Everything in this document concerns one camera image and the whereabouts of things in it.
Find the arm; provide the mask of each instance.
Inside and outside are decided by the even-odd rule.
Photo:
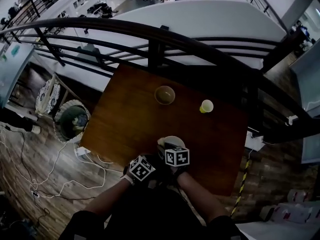
[[[120,199],[120,197],[131,186],[131,183],[123,178],[113,187],[107,189],[93,199],[85,208],[84,211],[92,212],[104,220],[110,215],[114,204]]]
[[[177,182],[207,225],[214,218],[227,215],[219,200],[192,178],[189,173],[181,173]]]

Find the desk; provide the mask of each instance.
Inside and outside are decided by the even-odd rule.
[[[160,105],[157,87],[175,91],[175,101]],[[203,100],[214,104],[201,114]],[[248,118],[206,94],[146,71],[120,65],[90,118],[81,145],[125,166],[141,153],[155,154],[157,140],[178,136],[190,149],[190,174],[216,195],[233,190],[245,148]]]
[[[20,46],[15,56],[12,55],[12,50]],[[30,111],[23,107],[14,106],[9,101],[10,95],[28,61],[33,56],[51,75],[52,70],[43,62],[39,55],[34,51],[31,44],[13,42],[5,53],[6,60],[0,60],[0,108],[7,108],[20,115],[23,115],[32,120],[38,118],[30,114]]]

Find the black metal railing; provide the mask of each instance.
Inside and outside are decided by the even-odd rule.
[[[122,38],[123,35],[136,37],[145,40],[146,44],[131,47],[88,37],[44,33],[48,28],[65,28],[66,26],[68,28],[89,29],[90,31],[105,31],[106,34],[108,32],[118,33],[122,34]],[[28,34],[13,35],[21,30],[28,30]],[[254,136],[263,136],[268,143],[291,141],[320,133],[320,120],[311,118],[286,92],[264,77],[260,70],[251,68],[218,50],[221,48],[240,49],[241,53],[243,48],[248,51],[263,50],[267,53],[264,61],[266,65],[270,66],[288,55],[293,48],[293,43],[299,43],[301,36],[303,36],[301,31],[296,31],[294,35],[288,36],[281,43],[238,37],[202,37],[196,40],[166,29],[135,22],[78,17],[38,20],[5,29],[0,31],[0,35],[7,35],[8,43],[18,42],[34,45],[38,55],[46,60],[58,61],[63,67],[71,65],[77,67],[79,71],[87,70],[112,78],[113,73],[117,70],[117,64],[125,64],[223,99],[246,110],[249,116],[248,130],[253,132]],[[71,47],[66,41],[90,44],[93,49]],[[233,42],[233,44],[203,43],[215,41]],[[246,43],[246,46],[240,45],[239,42]],[[274,48],[264,48],[261,47],[261,44]],[[101,54],[95,46],[115,51]],[[173,56],[168,56],[168,51],[183,53],[177,56],[192,55],[210,65],[189,65],[178,62],[172,59]],[[127,55],[142,57],[146,63],[137,64],[134,60],[124,59]],[[293,125],[289,125],[290,122],[282,111],[278,111],[272,105],[259,99],[259,90],[282,104],[286,110],[291,112],[291,115],[298,117]],[[267,117],[266,113],[271,114],[274,120]]]
[[[268,15],[273,21],[278,23],[287,34],[289,34],[289,31],[284,24],[284,22],[281,20],[279,15],[276,13],[276,11],[273,9],[273,7],[269,4],[267,0],[247,0],[250,4],[257,7],[260,11],[262,11],[264,14]]]
[[[13,17],[7,19],[1,30],[35,21],[57,1],[58,0],[27,0],[19,10],[15,12]]]

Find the wooden floor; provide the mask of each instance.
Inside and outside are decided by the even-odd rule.
[[[296,79],[286,67],[288,63],[284,61],[279,67],[275,67],[267,73],[267,77],[283,88],[297,101],[300,100],[299,90],[296,87]],[[35,99],[37,91],[44,84],[43,76],[34,70],[26,71],[24,80],[35,90],[33,93],[24,90],[17,90],[21,94],[23,103],[26,100]],[[99,92],[86,89],[77,83],[69,81],[72,89],[81,98],[92,112],[94,103],[98,101]],[[0,126],[0,140],[9,148],[12,156],[0,143],[0,186],[6,192],[10,203],[23,216],[30,218],[37,224],[38,218],[44,214],[46,208],[50,214],[39,219],[37,227],[39,239],[57,239],[64,230],[73,213],[82,209],[89,198],[97,196],[102,191],[108,189],[119,181],[120,173],[108,171],[104,187],[85,189],[75,182],[69,183],[62,191],[61,197],[36,198],[33,199],[30,191],[30,184],[22,178],[16,171],[13,161],[19,171],[30,181],[30,178],[37,182],[44,181],[53,168],[54,161],[59,150],[63,147],[55,137],[53,122],[48,119],[40,119],[38,124],[42,127],[39,135],[25,133],[25,143],[23,147],[23,162],[30,171],[30,176],[21,164],[21,148],[23,139],[20,133],[10,132]],[[241,186],[243,171],[249,150],[244,150],[241,166],[239,168],[237,180],[234,184],[231,196],[219,196],[226,209],[231,212],[238,191]],[[316,166],[301,165],[302,140],[287,143],[268,145],[266,144],[259,152],[250,154],[249,173],[245,183],[242,199],[238,209],[234,214],[236,220],[256,220],[262,206],[285,202],[287,193],[290,189],[304,189],[312,193],[315,179],[317,176]],[[116,165],[102,164],[105,168],[120,170]],[[101,186],[103,183],[104,172],[102,169],[79,162],[74,154],[72,144],[67,144],[62,150],[56,163],[55,169],[48,181],[39,185],[38,190],[43,195],[57,195],[65,182],[77,180],[87,187]]]

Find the wooden table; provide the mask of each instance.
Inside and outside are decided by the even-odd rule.
[[[156,88],[170,86],[175,101],[160,105]],[[211,113],[199,111],[203,100]],[[190,174],[216,195],[233,190],[245,148],[247,115],[213,97],[146,71],[120,65],[97,104],[81,140],[94,154],[125,166],[155,154],[157,140],[178,136],[190,149]]]

